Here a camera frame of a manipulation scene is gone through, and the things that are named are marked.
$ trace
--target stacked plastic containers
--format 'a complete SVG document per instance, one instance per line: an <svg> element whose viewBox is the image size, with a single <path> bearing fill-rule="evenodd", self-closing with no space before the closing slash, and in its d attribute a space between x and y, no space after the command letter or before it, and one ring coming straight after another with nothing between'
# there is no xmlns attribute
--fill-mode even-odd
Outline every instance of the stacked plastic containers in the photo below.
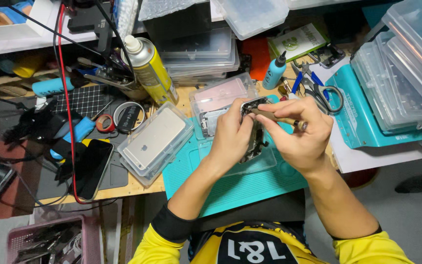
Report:
<svg viewBox="0 0 422 264"><path fill-rule="evenodd" d="M395 35L385 54L422 97L422 0L396 3L382 21Z"/></svg>
<svg viewBox="0 0 422 264"><path fill-rule="evenodd" d="M358 0L287 0L287 4L290 10L296 10L354 1Z"/></svg>
<svg viewBox="0 0 422 264"><path fill-rule="evenodd" d="M208 155L215 136L218 117L225 114L236 98L254 99L258 92L248 73L206 86L189 94L190 106L198 139L200 159ZM235 165L225 176L250 173L276 166L276 158L270 148L243 164Z"/></svg>
<svg viewBox="0 0 422 264"><path fill-rule="evenodd" d="M282 24L289 12L285 0L214 0L213 2L240 40Z"/></svg>
<svg viewBox="0 0 422 264"><path fill-rule="evenodd" d="M422 97L384 53L392 33L380 33L351 61L384 134L422 129Z"/></svg>
<svg viewBox="0 0 422 264"><path fill-rule="evenodd" d="M181 86L217 83L240 66L229 27L154 44L173 83Z"/></svg>
<svg viewBox="0 0 422 264"><path fill-rule="evenodd" d="M166 102L118 146L120 162L148 187L192 135L193 122Z"/></svg>

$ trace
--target wooden desk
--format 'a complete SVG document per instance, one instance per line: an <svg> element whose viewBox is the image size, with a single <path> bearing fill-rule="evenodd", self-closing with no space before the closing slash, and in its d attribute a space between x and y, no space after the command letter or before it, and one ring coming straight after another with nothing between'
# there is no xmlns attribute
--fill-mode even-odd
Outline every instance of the wooden desk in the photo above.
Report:
<svg viewBox="0 0 422 264"><path fill-rule="evenodd" d="M311 61L308 56L304 57L304 59ZM296 78L296 75L294 74L290 64L287 65L287 69L284 72L284 76L287 78L293 78L293 79ZM291 85L294 84L293 80L288 80L288 81ZM260 96L274 94L278 96L278 98L281 97L281 95L278 92L278 89L275 88L273 90L267 90L262 87L261 82L258 82L256 84L256 88ZM187 117L191 117L190 99L189 99L188 94L194 90L196 90L195 87L178 87L177 88L177 93L179 94L179 102L177 104L177 108L180 109ZM330 146L327 147L326 153L330 157L332 165L335 168L338 168L335 162L335 159L332 156L332 151L331 151ZM130 195L142 195L142 194L149 194L149 193L155 193L155 192L164 192L165 190L166 189L164 187L164 179L162 178L162 175L160 175L149 188L144 188L136 180L136 178L133 177L131 173L129 173L128 185L124 187L99 190L95 199L96 200L112 199L112 198L124 197L124 196L130 196ZM44 200L41 200L41 202L49 203L51 201L55 201L56 199L58 198L44 199ZM74 197L72 195L68 195L65 199L61 200L59 203L70 203L70 202L75 202Z"/></svg>

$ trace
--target teal phone holder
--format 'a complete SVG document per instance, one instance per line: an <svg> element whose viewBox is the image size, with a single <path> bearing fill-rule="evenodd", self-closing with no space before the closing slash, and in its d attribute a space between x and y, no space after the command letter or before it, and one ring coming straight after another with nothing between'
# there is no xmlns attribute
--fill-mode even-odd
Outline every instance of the teal phone holder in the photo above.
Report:
<svg viewBox="0 0 422 264"><path fill-rule="evenodd" d="M348 147L384 147L422 140L422 131L399 132L385 135L379 128L359 81L351 68L344 65L325 84L335 86L343 94L345 105L334 114Z"/></svg>

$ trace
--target red cable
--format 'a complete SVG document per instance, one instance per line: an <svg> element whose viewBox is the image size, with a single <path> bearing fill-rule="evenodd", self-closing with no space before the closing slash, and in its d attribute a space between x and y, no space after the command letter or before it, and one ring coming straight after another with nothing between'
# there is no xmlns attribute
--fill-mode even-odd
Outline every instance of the red cable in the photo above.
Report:
<svg viewBox="0 0 422 264"><path fill-rule="evenodd" d="M65 9L65 5L62 4L62 11L60 13L60 20L58 23L58 32L61 34L63 29L63 13ZM63 82L63 88L65 90L65 97L66 97L66 105L67 105L67 118L69 120L69 132L71 133L71 159L73 160L73 190L74 190L74 199L80 204L89 204L91 202L83 202L79 200L79 197L77 196L76 191L76 173L74 171L74 161L75 161L75 152L74 152L74 131L73 131L73 122L71 119L71 107L69 106L69 98L68 98L68 92L67 92L67 86L66 86L66 77L65 77L65 71L64 71L64 65L63 65L63 54L62 54L62 39L60 36L58 36L58 51L60 54L60 66L62 69L62 82Z"/></svg>

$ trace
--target bubble wrap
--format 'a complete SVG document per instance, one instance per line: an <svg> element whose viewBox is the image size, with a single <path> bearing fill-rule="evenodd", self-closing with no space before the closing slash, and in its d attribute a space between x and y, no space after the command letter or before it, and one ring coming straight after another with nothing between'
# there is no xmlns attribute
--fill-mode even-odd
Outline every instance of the bubble wrap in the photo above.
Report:
<svg viewBox="0 0 422 264"><path fill-rule="evenodd" d="M203 0L143 0L138 20L144 21L171 14L201 2Z"/></svg>
<svg viewBox="0 0 422 264"><path fill-rule="evenodd" d="M115 1L114 13L116 15L116 24L121 40L125 40L130 35L135 26L136 14L138 13L138 0L119 0Z"/></svg>

